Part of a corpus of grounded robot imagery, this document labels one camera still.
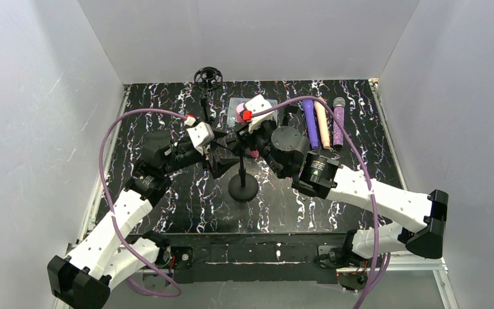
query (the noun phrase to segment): marble pattern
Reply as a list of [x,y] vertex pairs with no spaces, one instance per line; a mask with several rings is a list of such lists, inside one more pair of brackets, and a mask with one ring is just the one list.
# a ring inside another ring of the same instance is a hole
[[[367,80],[302,80],[225,82],[212,92],[210,113],[215,117],[213,127],[226,125],[227,104],[231,97],[253,97],[262,94],[282,102],[300,95],[317,95],[331,103],[336,97],[346,101],[345,127],[367,164],[370,175],[381,182],[400,187],[384,128],[376,109]],[[125,110],[163,108],[178,113],[189,113],[202,118],[198,103],[199,90],[191,83],[134,84]],[[305,134],[302,112],[287,115],[289,126]],[[173,139],[185,135],[178,119],[163,115],[138,115],[120,126],[112,164],[107,175],[111,192],[116,195],[130,177],[133,164],[139,157],[143,134],[149,131],[170,131]],[[225,149],[215,150],[222,157],[231,157]],[[322,149],[321,154],[337,159],[355,170],[360,169],[347,143],[339,151]],[[160,232],[346,232],[373,226],[372,213],[337,201],[308,198],[291,189],[291,180],[279,180],[261,158],[246,160],[248,173],[260,185],[253,201],[240,204],[228,195],[228,181],[237,173],[231,168],[222,178],[214,180],[198,164],[171,175],[173,184],[165,197],[135,228],[135,232],[154,229]],[[103,199],[96,222],[107,212]],[[380,218],[381,222],[390,222]]]

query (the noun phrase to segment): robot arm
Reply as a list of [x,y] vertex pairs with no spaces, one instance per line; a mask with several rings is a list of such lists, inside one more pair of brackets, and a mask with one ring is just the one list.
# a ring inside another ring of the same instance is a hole
[[[149,133],[132,176],[108,212],[90,235],[65,258],[54,256],[48,263],[52,294],[73,308],[102,308],[111,290],[144,264],[129,251],[116,253],[120,240],[114,231],[116,218],[122,235],[135,225],[164,197],[171,185],[169,174],[201,162],[214,178],[222,176],[238,159],[219,159],[209,154],[210,143],[226,135],[204,122],[188,128],[188,137],[174,144],[168,132]],[[169,246],[166,239],[150,232],[133,248],[149,261],[163,259]]]
[[[257,96],[245,103],[240,116],[249,118],[270,108]],[[336,160],[309,152],[309,140],[293,127],[277,127],[273,113],[251,119],[236,131],[239,144],[258,151],[278,178],[292,178],[292,188],[307,196],[342,201],[368,211],[371,195],[376,195],[378,210],[393,223],[380,228],[380,254],[408,250],[424,258],[442,257],[448,195],[440,190],[421,194],[398,189],[372,180],[367,188],[362,171],[352,171]],[[320,256],[334,267],[372,257],[373,230],[351,230],[342,248]]]

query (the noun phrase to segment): microphone head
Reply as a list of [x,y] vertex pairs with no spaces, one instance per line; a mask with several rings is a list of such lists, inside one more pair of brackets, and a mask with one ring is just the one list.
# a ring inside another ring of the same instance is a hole
[[345,100],[343,98],[335,98],[334,99],[333,108],[337,108],[338,106],[345,108]]

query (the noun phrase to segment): black round base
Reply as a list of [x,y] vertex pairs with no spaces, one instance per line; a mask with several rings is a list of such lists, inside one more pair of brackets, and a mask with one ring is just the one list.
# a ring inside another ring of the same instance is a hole
[[239,174],[234,175],[228,183],[228,193],[235,201],[251,201],[257,196],[258,192],[259,182],[251,174],[245,175],[245,187],[241,187],[241,176]]

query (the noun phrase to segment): white wall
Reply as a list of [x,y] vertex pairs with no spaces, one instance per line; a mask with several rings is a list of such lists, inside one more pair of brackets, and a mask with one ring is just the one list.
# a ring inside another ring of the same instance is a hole
[[122,92],[75,0],[0,1],[0,308],[51,308]]
[[380,78],[407,184],[450,193],[461,308],[494,308],[494,1],[422,0]]
[[378,77],[419,0],[79,0],[120,80]]

